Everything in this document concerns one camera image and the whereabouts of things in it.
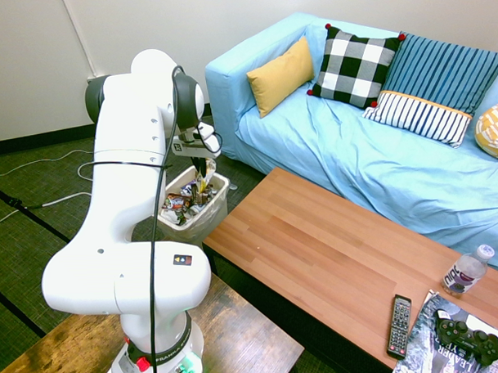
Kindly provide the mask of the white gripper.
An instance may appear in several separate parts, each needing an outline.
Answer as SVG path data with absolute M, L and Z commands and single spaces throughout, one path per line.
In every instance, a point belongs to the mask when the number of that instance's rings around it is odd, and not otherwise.
M 196 130 L 185 132 L 173 137 L 172 151 L 175 155 L 191 157 L 194 178 L 199 175 L 198 158 L 216 158 L 216 140 L 213 133 L 198 133 Z M 197 178 L 199 193 L 203 193 L 206 186 L 202 177 Z

